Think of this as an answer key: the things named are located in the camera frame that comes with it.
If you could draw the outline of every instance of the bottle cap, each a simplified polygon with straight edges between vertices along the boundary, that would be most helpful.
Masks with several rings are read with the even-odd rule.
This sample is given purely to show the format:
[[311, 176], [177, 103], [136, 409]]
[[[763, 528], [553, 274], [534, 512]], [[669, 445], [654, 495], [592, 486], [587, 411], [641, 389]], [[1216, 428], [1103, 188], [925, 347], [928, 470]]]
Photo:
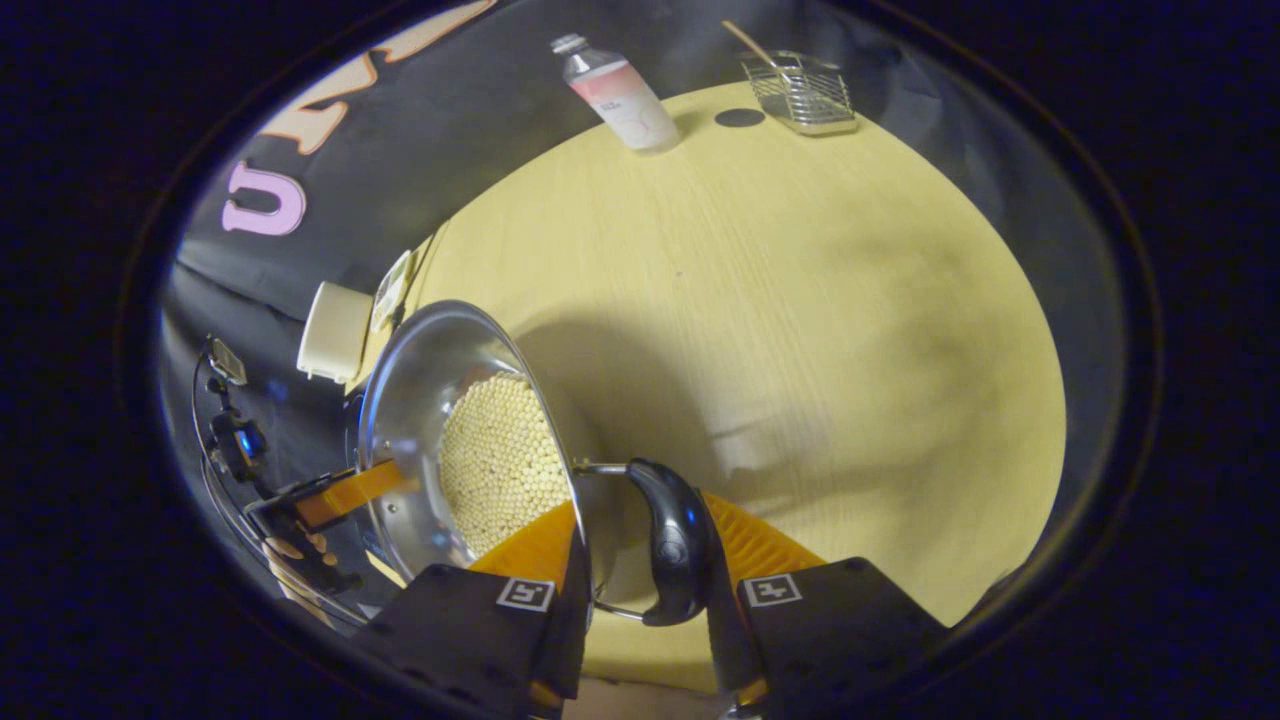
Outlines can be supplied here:
[[584, 45], [586, 45], [586, 38], [576, 32], [571, 32], [552, 41], [552, 53], [568, 53], [570, 50], [577, 50]]

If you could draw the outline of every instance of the pink letter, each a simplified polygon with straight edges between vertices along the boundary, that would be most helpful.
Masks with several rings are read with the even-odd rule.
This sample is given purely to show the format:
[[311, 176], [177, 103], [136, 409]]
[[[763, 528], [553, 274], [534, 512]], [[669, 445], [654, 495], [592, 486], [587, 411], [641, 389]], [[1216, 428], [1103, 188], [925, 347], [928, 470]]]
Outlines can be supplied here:
[[251, 170], [244, 165], [244, 160], [241, 160], [232, 170], [232, 179], [227, 183], [227, 190], [236, 192], [246, 187], [274, 195], [280, 206], [271, 213], [259, 213], [246, 210], [234, 200], [228, 200], [223, 205], [224, 231], [248, 231], [257, 234], [279, 236], [289, 234], [302, 222], [302, 214], [307, 211], [307, 196], [302, 192], [302, 186], [293, 178], [266, 170]]

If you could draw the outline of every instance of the white container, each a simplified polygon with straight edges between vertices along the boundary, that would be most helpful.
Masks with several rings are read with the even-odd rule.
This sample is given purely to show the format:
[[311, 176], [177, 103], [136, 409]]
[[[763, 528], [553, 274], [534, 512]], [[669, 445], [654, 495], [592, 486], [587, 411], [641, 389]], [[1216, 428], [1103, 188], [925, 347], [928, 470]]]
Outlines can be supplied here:
[[364, 292], [323, 282], [298, 346], [298, 369], [343, 384], [360, 372], [365, 331], [374, 299]]
[[552, 50], [566, 58], [564, 82], [627, 147], [660, 152], [680, 142], [676, 123], [626, 58], [595, 50], [580, 35], [556, 38]]

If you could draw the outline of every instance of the stainless steel bowl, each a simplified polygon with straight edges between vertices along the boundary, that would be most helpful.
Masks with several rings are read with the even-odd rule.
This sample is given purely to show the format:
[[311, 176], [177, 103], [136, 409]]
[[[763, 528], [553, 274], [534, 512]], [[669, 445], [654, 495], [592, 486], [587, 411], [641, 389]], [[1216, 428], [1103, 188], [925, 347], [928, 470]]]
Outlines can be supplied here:
[[467, 388], [498, 373], [525, 377], [543, 406], [591, 559], [590, 587], [598, 596], [617, 553], [618, 486], [575, 475], [575, 465], [596, 455], [571, 404], [538, 382], [493, 318], [461, 301], [435, 302], [411, 315], [369, 377], [360, 418], [360, 469], [394, 460], [410, 480], [408, 489], [384, 495], [370, 506], [381, 550], [406, 583], [433, 564], [466, 568], [476, 560], [440, 487], [440, 443], [444, 423]]

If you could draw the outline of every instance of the wire basket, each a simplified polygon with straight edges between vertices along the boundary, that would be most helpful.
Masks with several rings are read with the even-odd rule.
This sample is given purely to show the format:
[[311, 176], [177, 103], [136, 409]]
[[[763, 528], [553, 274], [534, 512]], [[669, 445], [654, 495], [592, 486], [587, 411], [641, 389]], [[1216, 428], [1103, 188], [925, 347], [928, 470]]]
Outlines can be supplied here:
[[777, 68], [753, 53], [739, 55], [762, 110], [800, 135], [858, 128], [849, 87], [838, 67], [787, 50], [769, 51], [769, 56]]

